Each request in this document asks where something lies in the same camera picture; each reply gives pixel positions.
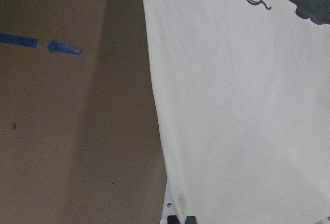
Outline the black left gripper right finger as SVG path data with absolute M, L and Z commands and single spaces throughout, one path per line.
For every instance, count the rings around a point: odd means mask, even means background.
M 185 224 L 196 224 L 195 216 L 187 216 L 185 220 Z

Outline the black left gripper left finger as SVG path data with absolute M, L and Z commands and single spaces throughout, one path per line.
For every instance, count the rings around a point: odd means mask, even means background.
M 167 224 L 180 224 L 176 215 L 169 215 L 167 217 Z

